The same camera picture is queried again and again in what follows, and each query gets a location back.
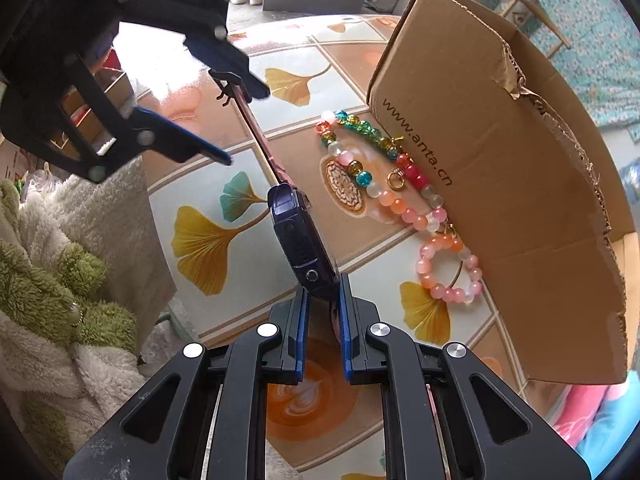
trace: patterned tablecloth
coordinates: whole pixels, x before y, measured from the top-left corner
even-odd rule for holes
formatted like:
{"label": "patterned tablecloth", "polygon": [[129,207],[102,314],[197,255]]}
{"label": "patterned tablecloth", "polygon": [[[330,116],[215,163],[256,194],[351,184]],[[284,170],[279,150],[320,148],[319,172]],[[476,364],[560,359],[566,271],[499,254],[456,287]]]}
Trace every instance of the patterned tablecloth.
{"label": "patterned tablecloth", "polygon": [[[465,342],[547,416],[564,387],[526,380],[489,294],[470,305],[434,304],[414,269],[426,233],[397,222],[366,194],[351,193],[314,131],[324,110],[357,113],[378,126],[366,105],[367,86],[397,21],[319,16],[258,25],[229,39],[250,55],[251,70],[272,89],[272,97],[250,108],[273,153],[308,194],[340,269],[350,273],[354,295],[375,302],[383,320],[417,340]],[[143,106],[234,156],[231,167],[202,158],[178,165],[152,152],[143,156],[178,294],[201,340],[219,345],[264,320],[296,284],[267,218],[274,176],[237,107],[216,100],[217,86],[180,35],[123,24],[116,50],[130,78],[150,89]],[[338,136],[383,182],[391,162],[359,136]],[[428,210],[415,190],[403,190],[402,197],[418,212]],[[200,251],[190,245],[194,236]],[[458,269],[451,258],[435,259],[444,282]],[[468,280],[463,271],[458,283]],[[382,479],[380,392],[344,383],[326,307],[315,304],[311,316],[305,381],[270,388],[268,439],[309,480]]]}

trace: green and white plush fabric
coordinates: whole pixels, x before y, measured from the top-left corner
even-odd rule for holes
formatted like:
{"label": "green and white plush fabric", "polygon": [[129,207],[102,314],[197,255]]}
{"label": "green and white plush fabric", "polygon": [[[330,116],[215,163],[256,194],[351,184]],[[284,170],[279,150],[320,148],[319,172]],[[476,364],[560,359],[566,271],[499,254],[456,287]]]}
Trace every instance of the green and white plush fabric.
{"label": "green and white plush fabric", "polygon": [[13,183],[0,180],[0,396],[58,472],[145,381],[135,318],[100,300],[106,275],[38,194],[20,208]]}

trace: orange circle print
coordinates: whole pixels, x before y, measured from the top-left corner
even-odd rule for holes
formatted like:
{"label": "orange circle print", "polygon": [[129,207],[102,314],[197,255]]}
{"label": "orange circle print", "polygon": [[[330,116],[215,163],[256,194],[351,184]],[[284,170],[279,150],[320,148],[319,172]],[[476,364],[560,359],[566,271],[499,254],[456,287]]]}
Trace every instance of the orange circle print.
{"label": "orange circle print", "polygon": [[344,381],[339,347],[314,338],[306,344],[303,381],[297,386],[269,385],[268,437],[311,440],[339,426],[353,410],[357,388]]}

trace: torn cardboard edge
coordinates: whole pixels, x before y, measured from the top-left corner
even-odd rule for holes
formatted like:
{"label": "torn cardboard edge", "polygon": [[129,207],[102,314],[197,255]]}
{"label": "torn cardboard edge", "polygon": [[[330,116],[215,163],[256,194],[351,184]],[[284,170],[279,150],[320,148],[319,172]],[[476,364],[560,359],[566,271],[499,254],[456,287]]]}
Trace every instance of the torn cardboard edge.
{"label": "torn cardboard edge", "polygon": [[[398,23],[398,26],[394,30],[390,38],[390,41],[388,42],[386,49],[380,59],[380,62],[378,63],[374,71],[374,74],[372,76],[369,89],[367,91],[367,103],[369,104],[373,113],[375,113],[374,105],[372,103],[374,86],[378,82],[381,72],[388,65],[389,60],[393,57],[396,50],[398,49],[398,42],[397,42],[398,35],[401,33],[402,28],[405,25],[406,20],[408,19],[410,13],[412,12],[412,9],[414,8],[416,1],[417,0],[410,0],[408,7],[405,10],[404,14],[402,15]],[[608,254],[602,254],[602,256],[606,262],[606,266],[609,267],[610,271],[612,272],[613,279],[616,283],[616,288],[618,289],[620,294],[620,299],[622,300],[622,309],[617,312],[617,318],[618,318],[618,329],[620,330],[620,332],[624,334],[626,332],[625,281],[624,281],[624,277],[621,274],[621,269],[616,264],[616,256],[614,254],[611,240],[609,239],[609,236],[608,236],[609,232],[611,231],[609,215],[607,213],[607,209],[605,206],[603,194],[599,187],[599,177],[594,170],[593,164],[590,162],[587,153],[581,147],[575,134],[572,132],[569,126],[564,122],[564,120],[561,119],[560,115],[556,113],[556,111],[542,97],[540,97],[539,95],[527,89],[525,75],[523,71],[520,69],[518,63],[516,62],[511,52],[511,47],[509,43],[500,34],[498,34],[496,30],[494,30],[487,23],[485,23],[483,20],[478,18],[478,16],[476,16],[471,10],[469,10],[468,7],[460,4],[456,0],[450,0],[450,1],[455,2],[455,4],[458,7],[464,9],[464,11],[467,12],[469,15],[471,15],[473,19],[475,19],[477,22],[484,25],[485,28],[488,28],[490,31],[492,31],[492,33],[494,33],[500,39],[500,42],[502,43],[502,46],[503,46],[502,60],[499,63],[499,66],[497,66],[496,74],[495,74],[495,77],[493,78],[493,81],[500,88],[508,92],[512,99],[517,100],[521,97],[524,97],[531,102],[534,109],[537,111],[537,113],[540,114],[544,125],[553,133],[556,140],[559,141],[559,144],[561,145],[562,150],[564,150],[571,164],[575,167],[576,170],[578,170],[578,172],[582,175],[585,181],[591,185],[594,203],[597,203],[599,206],[596,209],[600,211],[600,215],[598,216],[598,218],[594,219],[594,223],[592,224],[592,229],[594,232],[594,236],[601,237],[602,241],[604,242],[604,246],[607,248],[606,252]],[[385,121],[381,121],[380,120],[381,118],[378,117],[377,114],[376,114],[376,118],[384,126]],[[625,345],[623,354],[626,354],[628,356],[627,361],[629,361],[630,356],[628,354],[630,354],[630,352],[628,352],[628,349],[626,348],[626,338],[623,338],[622,342]],[[619,375],[618,373],[619,370],[626,369],[626,364],[623,367],[621,367],[620,365],[621,365],[620,363],[612,364],[612,368],[615,370],[614,373],[617,373],[618,375]],[[553,380],[545,377],[539,377],[539,379]]]}

